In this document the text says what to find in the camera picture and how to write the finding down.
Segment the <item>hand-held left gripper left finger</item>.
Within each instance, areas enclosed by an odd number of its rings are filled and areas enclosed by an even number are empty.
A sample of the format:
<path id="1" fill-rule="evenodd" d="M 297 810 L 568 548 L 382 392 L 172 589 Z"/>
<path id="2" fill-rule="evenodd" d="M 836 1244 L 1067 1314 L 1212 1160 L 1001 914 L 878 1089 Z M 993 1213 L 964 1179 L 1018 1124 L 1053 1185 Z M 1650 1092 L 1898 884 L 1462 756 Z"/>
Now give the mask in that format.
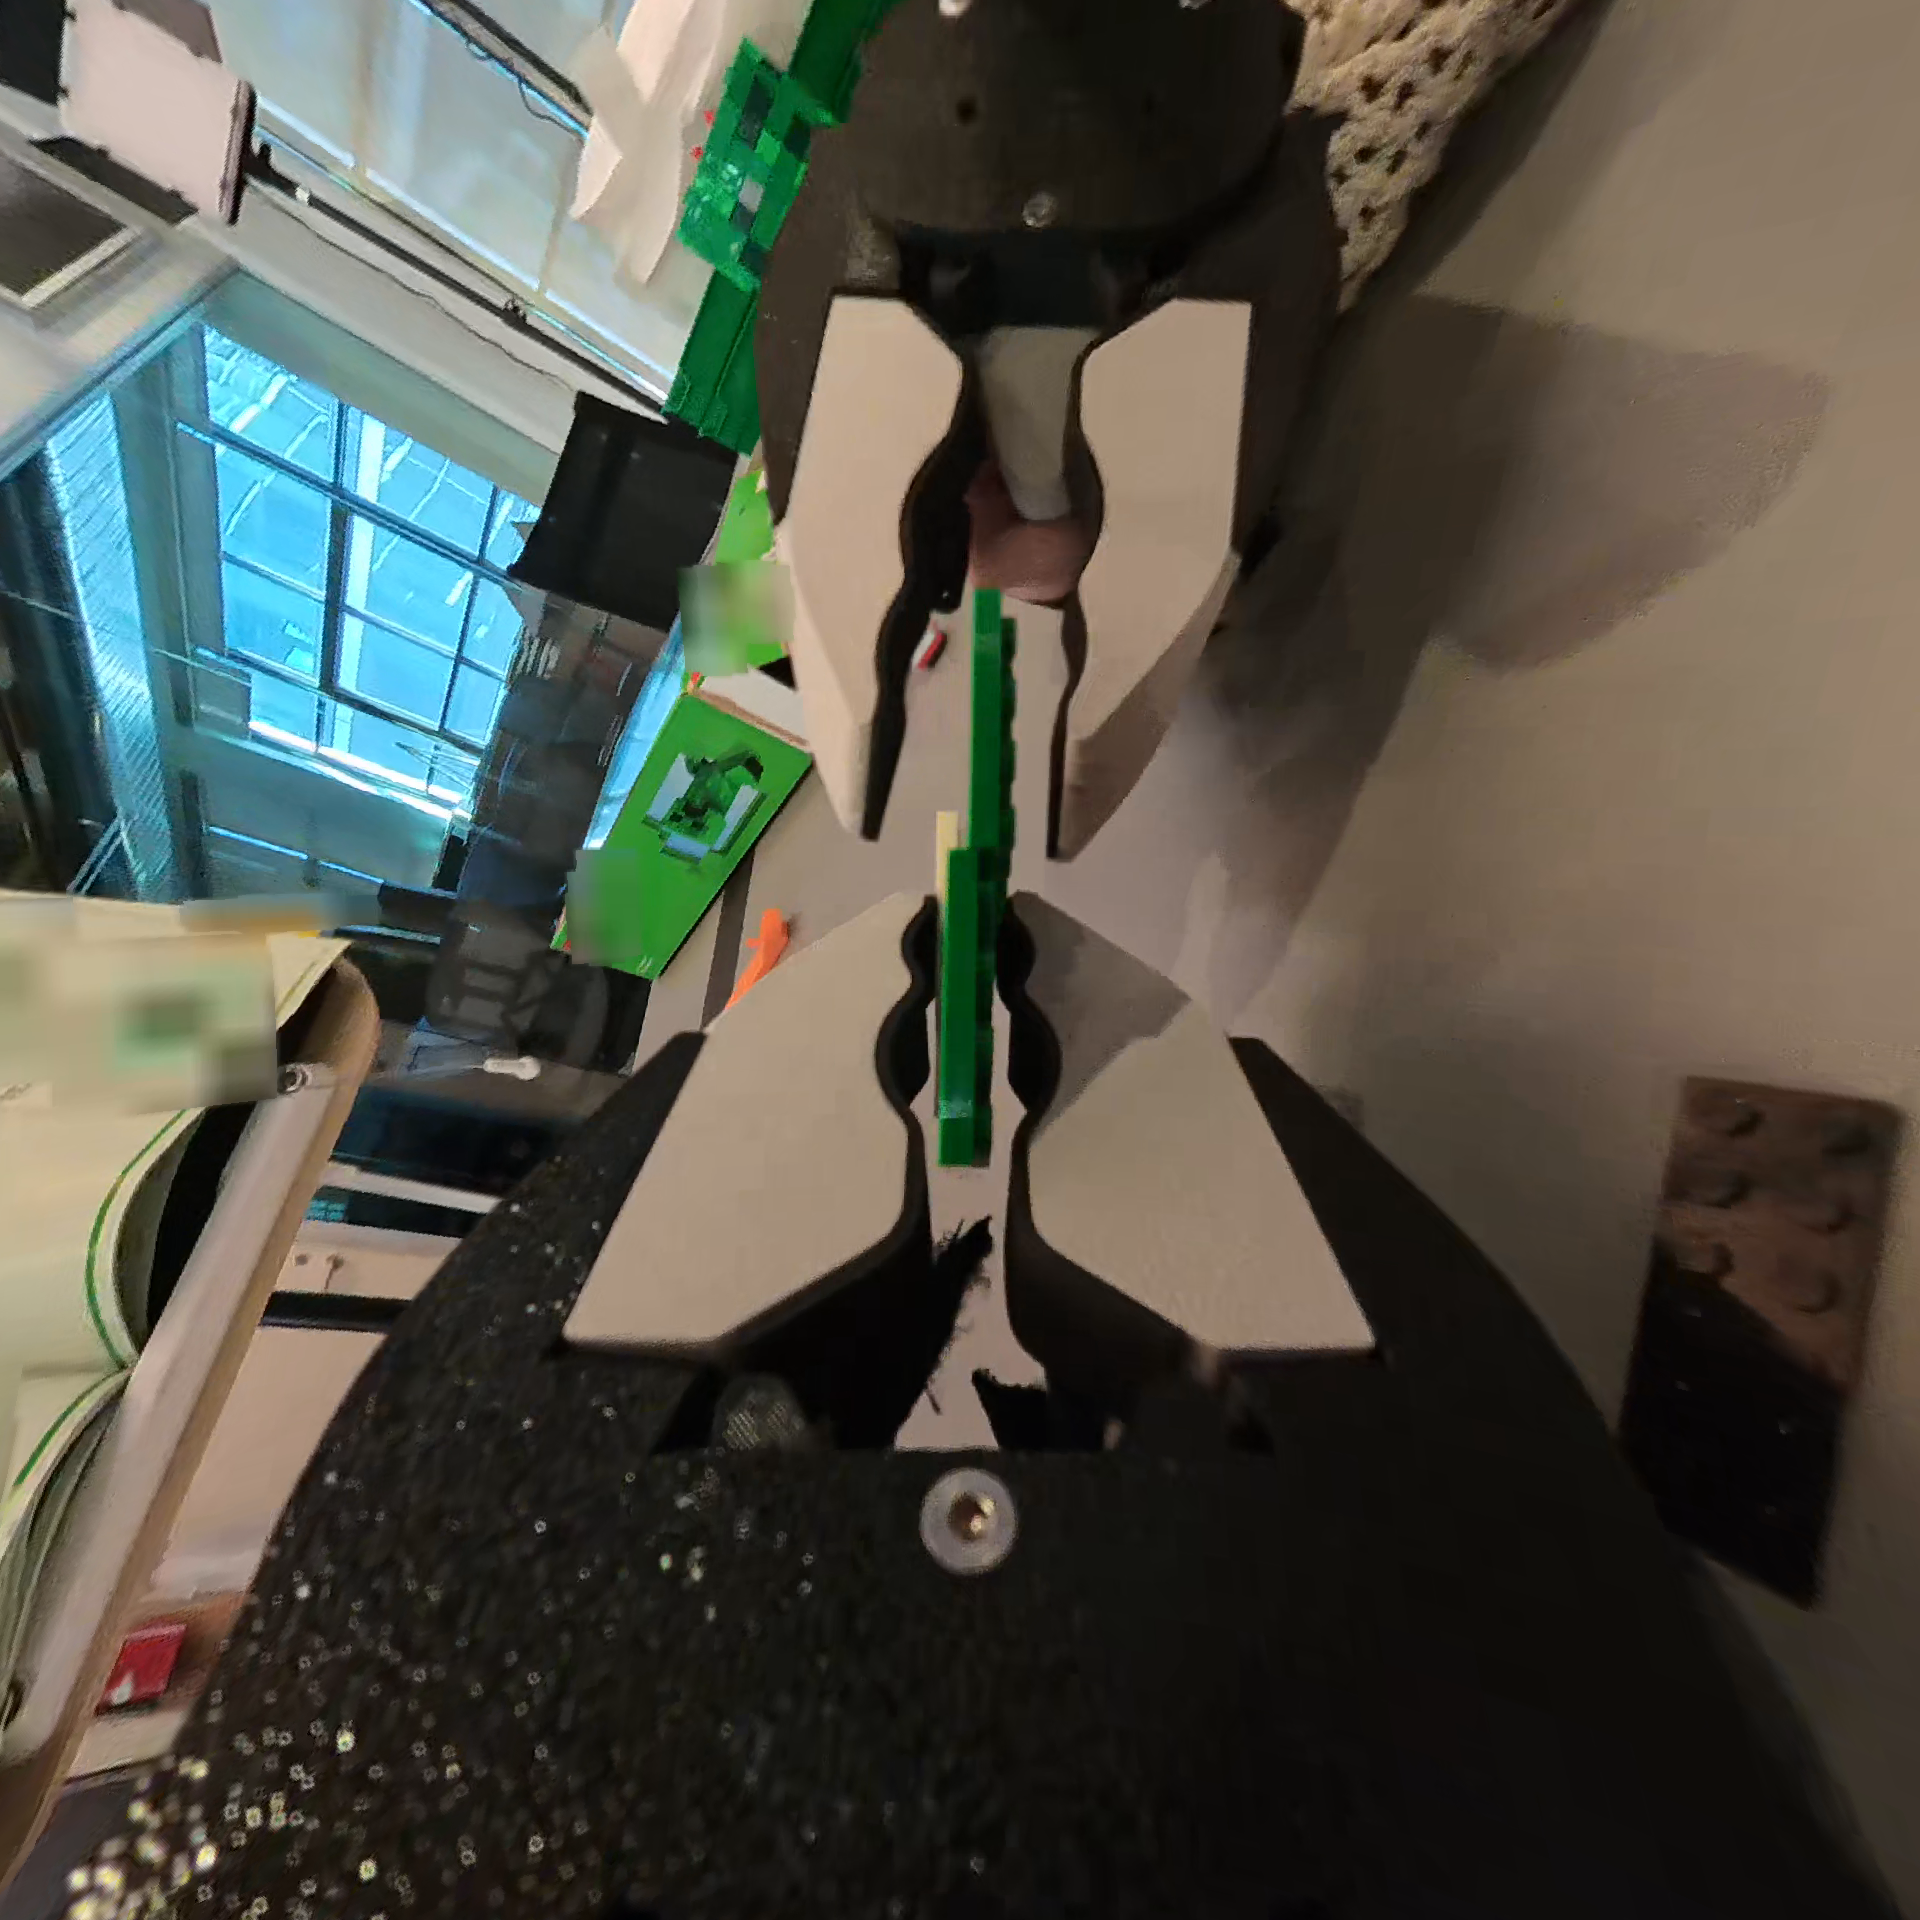
<path id="1" fill-rule="evenodd" d="M 732 1359 L 930 1264 L 915 1100 L 941 910 L 898 892 L 785 958 L 692 1063 L 565 1319 L 603 1357 Z"/>

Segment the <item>green lego box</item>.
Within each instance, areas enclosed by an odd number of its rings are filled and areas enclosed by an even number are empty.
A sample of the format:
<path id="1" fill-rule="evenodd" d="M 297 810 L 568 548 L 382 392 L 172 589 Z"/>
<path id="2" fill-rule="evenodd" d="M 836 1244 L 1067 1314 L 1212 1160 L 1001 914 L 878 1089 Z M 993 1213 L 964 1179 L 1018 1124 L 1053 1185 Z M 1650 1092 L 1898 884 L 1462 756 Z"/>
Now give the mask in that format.
<path id="1" fill-rule="evenodd" d="M 705 694 L 676 696 L 570 858 L 554 951 L 655 980 L 811 772 L 797 732 Z"/>

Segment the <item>green lego plate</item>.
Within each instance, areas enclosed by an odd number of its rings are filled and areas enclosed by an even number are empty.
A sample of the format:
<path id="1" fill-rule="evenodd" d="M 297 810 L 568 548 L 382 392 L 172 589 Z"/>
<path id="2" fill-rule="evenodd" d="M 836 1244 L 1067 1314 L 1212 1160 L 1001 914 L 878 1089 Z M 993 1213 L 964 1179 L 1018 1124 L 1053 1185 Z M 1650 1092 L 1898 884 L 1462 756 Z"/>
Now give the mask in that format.
<path id="1" fill-rule="evenodd" d="M 1015 662 L 1018 624 L 997 589 L 973 589 L 973 732 L 966 854 L 983 900 L 1001 910 L 1015 848 Z"/>
<path id="2" fill-rule="evenodd" d="M 949 848 L 941 921 L 933 1117 L 941 1167 L 989 1167 L 1001 858 Z"/>

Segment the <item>person's right hand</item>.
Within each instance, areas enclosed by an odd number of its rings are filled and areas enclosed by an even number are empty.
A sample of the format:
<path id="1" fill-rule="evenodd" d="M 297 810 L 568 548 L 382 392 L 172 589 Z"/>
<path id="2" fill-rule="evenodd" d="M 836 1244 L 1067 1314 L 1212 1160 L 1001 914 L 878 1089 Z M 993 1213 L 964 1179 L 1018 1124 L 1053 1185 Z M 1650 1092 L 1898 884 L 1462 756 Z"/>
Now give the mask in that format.
<path id="1" fill-rule="evenodd" d="M 973 589 L 1034 608 L 1062 605 L 1078 589 L 1093 543 L 1087 524 L 1071 513 L 1059 520 L 1023 518 L 993 459 L 973 473 L 966 518 Z"/>

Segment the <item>white and wooden book stand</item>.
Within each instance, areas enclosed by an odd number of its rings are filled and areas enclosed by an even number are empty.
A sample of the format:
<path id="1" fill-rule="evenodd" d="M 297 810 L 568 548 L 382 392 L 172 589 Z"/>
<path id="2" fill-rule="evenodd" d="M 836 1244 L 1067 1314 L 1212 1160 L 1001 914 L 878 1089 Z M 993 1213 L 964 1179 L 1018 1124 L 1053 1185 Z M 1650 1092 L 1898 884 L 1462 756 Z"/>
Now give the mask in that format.
<path id="1" fill-rule="evenodd" d="M 252 1112 L 204 1233 L 42 1566 L 19 1651 L 19 1704 L 3 1728 L 5 1874 L 31 1848 L 77 1757 L 130 1615 L 372 1069 L 379 1011 L 350 959 L 320 978 L 305 1015 L 305 1086 Z"/>

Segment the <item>black lego plate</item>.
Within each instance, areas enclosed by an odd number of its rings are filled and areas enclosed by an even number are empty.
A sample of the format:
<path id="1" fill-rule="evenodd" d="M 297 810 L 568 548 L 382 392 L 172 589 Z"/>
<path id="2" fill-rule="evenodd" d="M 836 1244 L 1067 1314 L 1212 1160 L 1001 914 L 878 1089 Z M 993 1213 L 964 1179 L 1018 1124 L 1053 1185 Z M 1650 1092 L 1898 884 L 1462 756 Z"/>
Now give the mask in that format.
<path id="1" fill-rule="evenodd" d="M 1813 1609 L 1905 1114 L 1688 1078 L 1631 1332 L 1621 1449 L 1668 1535 Z"/>

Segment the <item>lego instruction booklet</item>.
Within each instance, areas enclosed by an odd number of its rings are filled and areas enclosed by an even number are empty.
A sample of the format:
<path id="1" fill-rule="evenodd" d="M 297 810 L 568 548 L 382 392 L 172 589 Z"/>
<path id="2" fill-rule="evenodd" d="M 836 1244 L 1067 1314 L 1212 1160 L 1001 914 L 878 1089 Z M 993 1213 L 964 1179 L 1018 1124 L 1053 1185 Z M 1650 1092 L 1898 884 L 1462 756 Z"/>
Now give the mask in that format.
<path id="1" fill-rule="evenodd" d="M 350 951 L 308 914 L 3 892 L 3 1712 L 47 1561 L 153 1332 L 159 1214 Z"/>

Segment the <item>green pixel print box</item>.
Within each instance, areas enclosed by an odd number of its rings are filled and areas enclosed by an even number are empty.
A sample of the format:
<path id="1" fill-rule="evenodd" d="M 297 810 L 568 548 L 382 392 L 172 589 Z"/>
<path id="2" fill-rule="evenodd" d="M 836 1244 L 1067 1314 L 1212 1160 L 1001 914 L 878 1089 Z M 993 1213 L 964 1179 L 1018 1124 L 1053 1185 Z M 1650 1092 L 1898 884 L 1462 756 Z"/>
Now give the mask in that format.
<path id="1" fill-rule="evenodd" d="M 708 289 L 673 375 L 666 416 L 750 455 L 760 439 L 755 324 L 774 243 L 800 196 L 806 152 L 853 110 L 864 45 L 892 5 L 726 5 L 716 81 L 701 97 L 679 245 Z"/>

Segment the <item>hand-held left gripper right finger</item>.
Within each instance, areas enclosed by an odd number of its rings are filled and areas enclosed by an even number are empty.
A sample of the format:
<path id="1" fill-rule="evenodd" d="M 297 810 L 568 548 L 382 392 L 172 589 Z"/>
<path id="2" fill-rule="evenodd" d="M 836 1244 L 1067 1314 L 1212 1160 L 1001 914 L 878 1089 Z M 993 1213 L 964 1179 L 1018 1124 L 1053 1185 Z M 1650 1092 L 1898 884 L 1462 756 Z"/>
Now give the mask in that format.
<path id="1" fill-rule="evenodd" d="M 1007 1306 L 1043 1362 L 1368 1357 L 1370 1326 L 1217 1024 L 1034 892 L 1001 927 Z"/>

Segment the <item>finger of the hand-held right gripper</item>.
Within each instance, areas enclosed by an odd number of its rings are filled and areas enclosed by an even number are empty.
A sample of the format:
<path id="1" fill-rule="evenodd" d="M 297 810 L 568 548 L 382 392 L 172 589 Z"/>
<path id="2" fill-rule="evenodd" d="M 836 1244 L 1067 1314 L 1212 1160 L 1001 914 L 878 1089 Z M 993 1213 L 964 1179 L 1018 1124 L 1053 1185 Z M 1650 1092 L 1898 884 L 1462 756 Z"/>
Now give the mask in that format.
<path id="1" fill-rule="evenodd" d="M 1097 533 L 1063 608 L 1049 856 L 1089 848 L 1155 757 L 1236 553 L 1249 304 L 1174 297 L 1078 363 L 1067 426 Z"/>
<path id="2" fill-rule="evenodd" d="M 964 520 L 964 356 L 905 301 L 836 294 L 785 502 L 791 661 L 843 831 L 874 839 L 933 559 Z"/>

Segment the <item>person's right forearm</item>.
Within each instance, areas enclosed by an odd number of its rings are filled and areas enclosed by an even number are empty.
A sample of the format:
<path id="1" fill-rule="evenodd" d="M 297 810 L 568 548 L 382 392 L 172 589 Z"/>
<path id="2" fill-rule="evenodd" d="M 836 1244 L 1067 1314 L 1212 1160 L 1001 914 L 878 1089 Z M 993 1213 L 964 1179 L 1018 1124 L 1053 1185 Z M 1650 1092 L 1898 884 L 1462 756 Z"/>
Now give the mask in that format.
<path id="1" fill-rule="evenodd" d="M 1469 110 L 1578 5 L 1289 5 L 1303 58 L 1289 107 L 1327 130 L 1340 311 L 1404 240 Z"/>

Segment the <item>black box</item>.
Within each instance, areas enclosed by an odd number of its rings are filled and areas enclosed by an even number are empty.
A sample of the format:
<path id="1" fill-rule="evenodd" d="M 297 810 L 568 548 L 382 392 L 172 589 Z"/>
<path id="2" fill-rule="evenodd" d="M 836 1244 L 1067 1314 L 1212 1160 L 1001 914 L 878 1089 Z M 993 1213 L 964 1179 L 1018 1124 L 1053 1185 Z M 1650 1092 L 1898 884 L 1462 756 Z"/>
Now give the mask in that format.
<path id="1" fill-rule="evenodd" d="M 705 563 L 735 450 L 686 421 L 573 399 L 541 513 L 506 578 L 666 635 L 682 572 Z"/>

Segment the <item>small red box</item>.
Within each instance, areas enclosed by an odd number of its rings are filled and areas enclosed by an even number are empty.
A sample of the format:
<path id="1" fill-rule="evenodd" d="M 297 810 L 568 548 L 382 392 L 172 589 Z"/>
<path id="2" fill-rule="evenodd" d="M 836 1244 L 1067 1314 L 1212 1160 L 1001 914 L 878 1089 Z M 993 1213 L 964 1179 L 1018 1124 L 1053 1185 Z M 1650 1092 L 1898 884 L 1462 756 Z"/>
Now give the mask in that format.
<path id="1" fill-rule="evenodd" d="M 188 1643 L 188 1619 L 159 1618 L 128 1629 L 113 1652 L 95 1714 L 128 1714 L 155 1704 L 181 1669 L 181 1657 Z"/>

